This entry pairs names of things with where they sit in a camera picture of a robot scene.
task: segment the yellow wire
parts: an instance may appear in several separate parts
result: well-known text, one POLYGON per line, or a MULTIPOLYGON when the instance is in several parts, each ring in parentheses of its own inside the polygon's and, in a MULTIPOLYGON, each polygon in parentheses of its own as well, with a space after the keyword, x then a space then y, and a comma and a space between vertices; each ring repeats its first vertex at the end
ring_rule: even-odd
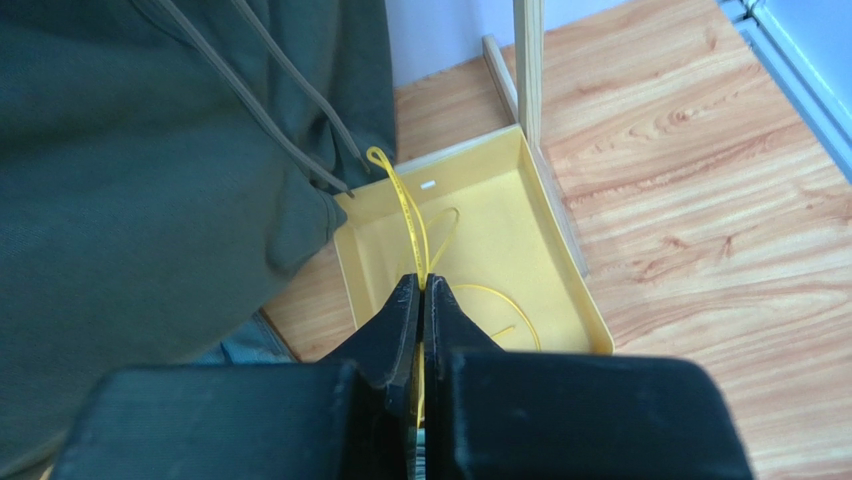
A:
MULTIPOLYGON (((402 180, 399 178, 399 175, 397 175, 396 171, 393 169, 393 165, 390 163, 390 160, 388 160, 387 156, 385 156, 385 153, 378 147, 370 147, 367 149, 367 159, 374 165, 381 167, 385 170, 385 172, 387 172, 388 178, 390 179, 391 184, 393 185, 394 190, 396 191, 397 200, 399 200, 399 206, 402 208, 403 217, 405 218, 405 223, 408 227, 408 237, 411 241, 411 250, 414 256, 414 266, 415 271, 417 272, 417 283, 420 286, 420 290, 425 290, 426 280, 429 277, 429 272, 431 272, 438 264, 438 261, 444 255, 447 250, 447 247, 449 246, 450 242, 456 234, 456 230, 458 229, 459 225, 459 219, 461 218, 461 212, 459 212, 459 209, 451 207, 443 210, 441 213, 429 220, 429 223, 424 223, 423 216, 420 214, 420 209, 417 208, 417 204, 411 197, 411 192, 408 191, 408 187, 406 187, 405 183, 403 183, 402 180), (422 251, 420 250, 420 242, 418 241, 417 228, 415 227, 414 220, 411 218, 410 212, 414 212, 414 216, 417 217, 417 226, 420 227, 420 238, 423 239, 422 251), (447 235, 447 238, 444 239, 444 241, 441 243, 441 246, 438 247, 438 251, 435 252, 435 257, 430 259, 428 229, 429 227, 434 225, 439 218, 450 212, 455 212, 456 214, 453 226, 450 229, 450 233, 447 235)), ((401 261, 397 265, 397 270, 399 269, 401 269, 401 261)), ((484 292, 489 292, 505 300, 509 305, 512 306, 512 308, 515 309, 516 312, 518 312, 518 315, 521 316, 521 318, 524 320, 524 323, 527 324, 527 327, 529 327, 530 333, 532 334, 533 341, 535 342, 536 350, 541 351, 541 342, 539 342, 538 333, 535 331, 535 327, 533 327, 533 324, 532 322, 530 322, 530 319, 526 316, 526 314, 524 314, 523 310, 521 310, 521 307, 519 307, 518 304, 513 302, 512 299, 498 292, 497 290, 494 290, 493 288, 485 287, 483 285, 465 284, 450 288, 473 288, 484 292)), ((514 328, 514 326, 504 328, 503 330, 500 330, 491 337, 496 338, 500 335, 514 330, 514 328)), ((417 400, 417 428, 419 429, 421 421, 423 419, 423 413, 425 408, 425 395, 423 394, 423 392, 425 391, 425 359, 423 355, 422 343, 418 345, 417 355, 420 360, 420 379, 418 382, 419 392, 417 400)))
POLYGON ((498 297, 505 300, 506 303, 511 305, 512 308, 514 308, 515 311, 518 312, 518 315, 520 315, 521 318, 524 319, 524 323, 527 324, 527 327, 530 329, 530 333, 533 336, 533 342, 535 342, 535 349, 538 350, 539 352, 541 351, 541 342, 538 339, 538 332, 535 331, 535 327, 533 327, 532 322, 530 321, 529 317, 527 317, 527 315, 524 313, 524 311, 521 310, 521 307, 519 307, 517 303, 513 302, 511 298, 507 297, 506 295, 503 295, 502 293, 498 292, 497 290, 494 290, 493 288, 484 287, 482 285, 475 285, 475 284, 472 284, 472 283, 468 283, 468 284, 465 284, 465 285, 455 285, 455 286, 451 286, 450 288, 456 289, 456 290, 464 289, 464 288, 473 288, 473 289, 476 289, 476 290, 481 290, 483 292, 491 293, 493 295, 497 295, 498 297))
MULTIPOLYGON (((447 247, 450 246, 450 243, 453 241, 453 238, 456 236, 456 231, 458 231, 459 227, 459 219, 461 218, 461 212, 456 207, 449 207, 441 210, 437 215, 432 217, 431 220, 426 222, 426 233, 428 236, 429 229, 435 225, 438 220, 444 218, 449 213, 455 213, 456 218, 453 220, 453 226, 450 228, 450 233, 447 234, 447 238, 441 243, 441 246, 438 247, 438 251, 435 252, 435 256, 432 257, 432 261, 429 263, 429 271, 432 272, 435 270, 435 266, 438 265, 438 262, 441 260, 441 257, 444 256, 444 253, 447 251, 447 247)), ((396 276, 402 276, 402 264, 404 262, 404 255, 400 257, 399 261, 396 262, 396 276)))
POLYGON ((367 160, 372 162, 374 165, 382 167, 387 172, 388 178, 390 179, 391 184, 393 184, 394 190, 396 190, 399 206, 402 207, 405 223, 408 226, 408 237, 409 240, 411 240, 411 249, 414 253, 414 265, 417 271, 417 283, 420 286, 420 290, 425 290, 426 278, 429 276, 429 238, 426 235, 426 225, 423 223, 423 216, 420 215, 420 209, 417 208, 417 204, 414 203, 414 200, 411 198, 411 193, 409 193, 405 184, 402 183, 402 180, 399 179, 399 176, 393 169, 393 165, 391 165, 390 160, 388 160, 388 157, 385 156, 385 152, 383 152, 382 149, 378 147, 368 148, 367 160), (414 212, 414 215, 417 217, 417 222, 420 224, 420 233, 423 238, 424 249, 422 256, 426 258, 425 262, 421 258, 420 242, 417 240, 417 229, 414 227, 414 222, 409 215, 409 212, 411 211, 414 212))

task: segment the yellow box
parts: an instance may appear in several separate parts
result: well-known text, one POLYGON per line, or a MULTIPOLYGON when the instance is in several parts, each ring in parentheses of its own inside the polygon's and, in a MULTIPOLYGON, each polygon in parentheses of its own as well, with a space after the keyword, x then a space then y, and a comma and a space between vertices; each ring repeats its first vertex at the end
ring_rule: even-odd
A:
MULTIPOLYGON (((612 337, 565 241, 520 128, 486 136, 467 148, 400 175, 424 220, 458 209, 458 225, 435 274, 450 287, 478 284, 511 298, 526 313, 542 350, 610 354, 612 337)), ((349 221, 334 237, 356 327, 384 305, 404 273, 413 273, 408 230, 388 180, 336 197, 349 221)), ((429 229, 431 251, 455 214, 429 229)), ((462 310, 486 333, 514 326, 495 341, 533 350, 529 329, 504 300, 454 289, 462 310)))

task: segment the dark green fabric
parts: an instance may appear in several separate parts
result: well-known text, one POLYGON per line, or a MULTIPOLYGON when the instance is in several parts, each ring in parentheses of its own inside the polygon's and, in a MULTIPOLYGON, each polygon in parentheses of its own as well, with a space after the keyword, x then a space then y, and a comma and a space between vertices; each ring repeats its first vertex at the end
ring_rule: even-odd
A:
MULTIPOLYGON (((383 1, 249 3, 362 151, 391 151, 383 1)), ((176 4, 297 146, 353 188, 380 176, 229 1, 176 4)), ((0 477, 44 459, 104 373, 236 329, 345 220, 167 18, 0 2, 0 477)))

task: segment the wood grain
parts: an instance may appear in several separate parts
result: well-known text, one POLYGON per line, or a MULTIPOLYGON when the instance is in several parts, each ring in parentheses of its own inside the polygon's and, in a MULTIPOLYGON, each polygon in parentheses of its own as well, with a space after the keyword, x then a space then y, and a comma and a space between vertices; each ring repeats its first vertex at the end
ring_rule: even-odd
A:
MULTIPOLYGON (((758 60, 712 0, 639 0, 548 33, 544 64, 542 148, 617 352, 707 369, 760 478, 852 478, 852 188, 758 60)), ((507 123, 493 88, 477 61, 400 91, 401 152, 507 123)), ((351 328, 335 262, 270 312, 304 358, 351 328)))

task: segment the drawstring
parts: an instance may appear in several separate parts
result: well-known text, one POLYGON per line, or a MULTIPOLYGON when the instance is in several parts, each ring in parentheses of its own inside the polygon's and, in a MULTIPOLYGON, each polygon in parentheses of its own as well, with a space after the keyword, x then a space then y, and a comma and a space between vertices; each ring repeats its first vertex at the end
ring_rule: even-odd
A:
POLYGON ((260 35, 260 38, 263 39, 263 43, 266 45, 266 49, 269 50, 269 53, 275 58, 278 62, 278 65, 281 66, 290 77, 299 84, 299 87, 305 92, 311 100, 314 101, 317 105, 319 105, 320 109, 325 113, 329 120, 331 120, 331 124, 334 125, 334 128, 337 129, 337 132, 343 138, 343 143, 346 145, 346 148, 355 156, 358 160, 361 161, 361 165, 364 166, 364 170, 367 173, 370 173, 370 166, 364 160, 364 157, 361 156, 361 152, 358 150, 358 146, 355 145, 355 140, 352 138, 352 134, 349 133, 349 130, 346 128, 346 125, 343 124, 343 120, 337 115, 337 112, 331 108, 328 101, 323 98, 322 95, 302 76, 301 72, 293 65, 293 62, 287 58, 287 55, 284 55, 284 52, 281 51, 281 47, 275 43, 275 40, 272 39, 272 35, 269 34, 269 31, 266 27, 263 26, 263 23, 260 22, 260 19, 255 15, 254 10, 249 7, 246 0, 231 0, 231 3, 237 7, 237 10, 243 14, 243 18, 245 18, 246 22, 254 28, 254 31, 260 35))
POLYGON ((319 175, 323 180, 327 181, 329 185, 337 188, 342 192, 346 192, 350 197, 354 197, 352 191, 349 187, 339 180, 337 177, 329 173, 326 169, 322 168, 320 164, 312 160, 308 157, 304 152, 299 150, 299 148, 293 144, 285 135, 281 132, 281 129, 278 128, 278 125, 275 124, 275 121, 266 113, 263 106, 260 102, 252 95, 251 91, 248 87, 243 83, 240 77, 231 69, 225 60, 216 53, 216 50, 207 43, 207 40, 201 35, 201 33, 192 25, 192 22, 189 21, 188 18, 180 11, 177 6, 172 2, 172 0, 157 0, 160 6, 166 10, 166 12, 172 17, 172 20, 178 24, 178 26, 186 33, 189 39, 192 41, 195 48, 197 48, 207 61, 209 61, 213 67, 219 72, 228 85, 231 86, 231 89, 234 90, 234 93, 240 97, 243 105, 248 108, 249 112, 252 116, 257 120, 260 126, 266 130, 266 133, 269 134, 276 142, 278 142, 281 147, 284 148, 287 152, 289 152, 293 157, 295 157, 299 162, 301 162, 305 167, 307 167, 312 172, 319 175))

